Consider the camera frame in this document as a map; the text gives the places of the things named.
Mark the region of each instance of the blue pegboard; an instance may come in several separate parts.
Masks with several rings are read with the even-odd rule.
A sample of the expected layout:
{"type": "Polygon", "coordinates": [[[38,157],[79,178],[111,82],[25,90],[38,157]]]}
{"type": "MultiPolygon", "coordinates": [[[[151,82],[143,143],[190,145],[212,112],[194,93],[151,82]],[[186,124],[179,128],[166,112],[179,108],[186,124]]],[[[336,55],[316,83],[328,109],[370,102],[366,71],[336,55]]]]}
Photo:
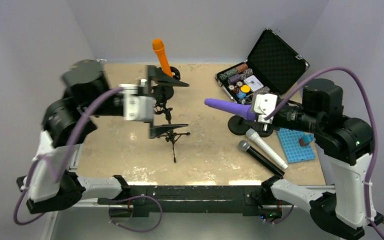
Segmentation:
{"type": "Polygon", "coordinates": [[[299,163],[316,158],[310,145],[301,146],[298,142],[305,135],[303,131],[281,128],[277,131],[277,135],[288,163],[299,163]]]}

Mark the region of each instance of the poker chip set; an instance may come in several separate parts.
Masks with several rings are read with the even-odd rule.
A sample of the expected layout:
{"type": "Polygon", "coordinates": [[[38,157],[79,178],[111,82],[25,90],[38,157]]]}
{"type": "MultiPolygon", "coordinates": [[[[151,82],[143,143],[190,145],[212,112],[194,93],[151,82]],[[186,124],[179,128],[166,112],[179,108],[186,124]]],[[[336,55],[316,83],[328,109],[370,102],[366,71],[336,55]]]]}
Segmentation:
{"type": "Polygon", "coordinates": [[[249,104],[254,94],[285,94],[308,68],[301,55],[266,28],[248,58],[215,79],[234,102],[249,104]]]}

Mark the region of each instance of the gray floor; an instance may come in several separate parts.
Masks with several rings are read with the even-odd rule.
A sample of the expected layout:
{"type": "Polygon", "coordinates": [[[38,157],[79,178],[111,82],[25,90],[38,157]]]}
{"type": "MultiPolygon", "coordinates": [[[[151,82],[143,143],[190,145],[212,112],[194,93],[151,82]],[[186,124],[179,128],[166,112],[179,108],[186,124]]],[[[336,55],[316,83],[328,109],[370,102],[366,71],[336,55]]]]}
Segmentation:
{"type": "MultiPolygon", "coordinates": [[[[149,218],[131,218],[124,224],[148,228],[156,222],[157,213],[149,218]]],[[[53,240],[308,240],[338,238],[321,231],[310,215],[294,209],[279,225],[263,224],[258,217],[241,214],[183,214],[164,213],[160,226],[148,233],[135,233],[109,224],[108,209],[104,207],[72,207],[56,218],[53,240]]]]}

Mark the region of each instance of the purple microphone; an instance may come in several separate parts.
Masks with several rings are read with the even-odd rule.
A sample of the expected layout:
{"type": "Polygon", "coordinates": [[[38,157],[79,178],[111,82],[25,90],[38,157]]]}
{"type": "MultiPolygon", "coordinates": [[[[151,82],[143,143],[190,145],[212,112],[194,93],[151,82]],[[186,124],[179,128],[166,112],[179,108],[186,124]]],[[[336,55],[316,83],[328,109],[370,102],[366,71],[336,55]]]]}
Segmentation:
{"type": "Polygon", "coordinates": [[[206,98],[204,103],[208,107],[238,115],[248,121],[254,121],[256,119],[256,113],[252,112],[251,105],[242,105],[214,98],[206,98]]]}

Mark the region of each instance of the black tripod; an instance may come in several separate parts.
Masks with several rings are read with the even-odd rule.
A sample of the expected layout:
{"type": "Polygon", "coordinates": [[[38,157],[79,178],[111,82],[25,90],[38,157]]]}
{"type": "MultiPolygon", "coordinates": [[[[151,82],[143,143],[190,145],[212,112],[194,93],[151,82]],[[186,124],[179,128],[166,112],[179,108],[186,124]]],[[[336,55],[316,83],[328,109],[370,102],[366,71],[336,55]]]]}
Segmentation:
{"type": "MultiPolygon", "coordinates": [[[[156,94],[155,100],[156,103],[154,105],[154,114],[155,115],[161,115],[165,114],[165,120],[168,121],[168,124],[172,124],[172,114],[171,111],[173,110],[172,107],[167,108],[167,98],[166,98],[166,93],[161,86],[156,86],[154,89],[154,93],[156,94]]],[[[176,163],[176,153],[175,153],[175,143],[179,140],[179,138],[183,135],[189,136],[191,133],[190,132],[183,132],[183,133],[177,133],[174,132],[173,130],[169,130],[166,133],[157,136],[157,138],[165,137],[165,141],[171,142],[172,149],[173,149],[173,160],[174,163],[176,163]]]]}

